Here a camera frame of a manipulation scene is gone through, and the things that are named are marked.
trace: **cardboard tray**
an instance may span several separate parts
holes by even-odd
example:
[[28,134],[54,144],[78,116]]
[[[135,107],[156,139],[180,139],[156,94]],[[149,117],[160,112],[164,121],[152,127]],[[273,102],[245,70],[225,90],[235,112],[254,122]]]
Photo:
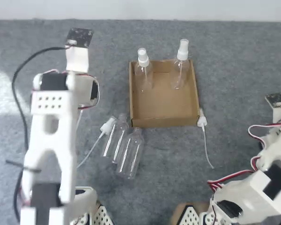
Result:
[[134,78],[136,62],[129,62],[130,118],[133,127],[155,128],[197,125],[199,100],[192,61],[185,85],[179,90],[170,87],[173,60],[151,61],[153,89],[137,90]]

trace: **gray carpet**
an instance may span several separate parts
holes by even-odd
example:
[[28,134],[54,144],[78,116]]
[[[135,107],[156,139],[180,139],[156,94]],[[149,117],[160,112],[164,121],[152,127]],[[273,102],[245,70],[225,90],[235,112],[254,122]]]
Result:
[[[98,192],[117,225],[164,225],[176,205],[207,201],[207,179],[250,167],[259,151],[247,135],[254,123],[271,122],[267,93],[281,92],[281,23],[179,21],[0,21],[0,224],[15,224],[12,195],[18,169],[6,158],[23,160],[23,129],[10,80],[17,66],[37,50],[61,46],[71,27],[95,31],[90,47],[90,73],[101,84],[98,107],[83,114],[77,137],[79,161],[111,116],[129,112],[128,62],[145,47],[151,59],[175,56],[180,38],[190,40],[189,53],[208,120],[207,143],[212,170],[204,156],[203,135],[197,127],[145,129],[145,151],[133,181],[114,175],[113,165],[92,157],[78,171],[77,185]],[[17,90],[29,118],[30,91],[35,74],[65,68],[65,53],[38,57],[19,75]],[[60,176],[51,159],[43,178]]]

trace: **plastic bottle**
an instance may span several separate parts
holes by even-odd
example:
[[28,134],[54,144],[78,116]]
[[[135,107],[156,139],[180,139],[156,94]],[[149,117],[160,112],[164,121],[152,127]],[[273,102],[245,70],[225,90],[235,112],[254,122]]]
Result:
[[140,48],[137,53],[139,58],[134,68],[135,79],[139,91],[145,92],[153,88],[153,67],[145,48]]
[[188,60],[188,40],[181,39],[180,47],[177,53],[177,59],[173,64],[170,72],[170,82],[172,89],[180,89],[184,86],[187,79],[187,74],[190,69]]
[[117,166],[116,173],[122,177],[133,179],[140,163],[144,139],[141,129],[135,128],[124,141],[122,155]]
[[118,163],[121,156],[120,151],[122,150],[121,144],[127,135],[128,129],[126,115],[122,113],[112,126],[111,133],[101,152],[102,157],[110,159],[113,163]]

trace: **robotic arm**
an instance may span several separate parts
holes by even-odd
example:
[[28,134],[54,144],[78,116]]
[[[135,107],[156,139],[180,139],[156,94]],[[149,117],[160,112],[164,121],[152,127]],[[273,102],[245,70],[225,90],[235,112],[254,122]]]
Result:
[[[214,194],[207,211],[186,204],[177,225],[230,225],[260,223],[267,217],[281,215],[281,93],[266,96],[273,109],[273,124],[253,125],[271,128],[257,137],[263,150],[251,159],[253,171],[244,170],[217,181],[208,181]],[[250,173],[243,180],[221,184],[229,178]]]
[[75,150],[79,109],[98,102],[97,80],[88,75],[88,46],[93,32],[70,30],[66,46],[67,70],[35,76],[31,102],[32,124],[24,168],[41,170],[50,152],[61,168],[61,183],[39,183],[38,174],[24,170],[22,191],[29,205],[21,209],[21,225],[69,225],[75,218],[94,212],[97,194],[91,187],[76,193]]

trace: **spray nozzle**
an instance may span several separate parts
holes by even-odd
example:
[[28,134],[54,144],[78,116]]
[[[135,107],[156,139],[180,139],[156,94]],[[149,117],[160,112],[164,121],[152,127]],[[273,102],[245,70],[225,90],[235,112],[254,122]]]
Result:
[[149,65],[149,57],[147,54],[147,50],[145,48],[140,48],[137,51],[138,55],[139,55],[139,65],[141,67],[147,67]]
[[187,60],[188,58],[188,40],[181,39],[180,40],[180,47],[177,53],[177,59],[179,60]]

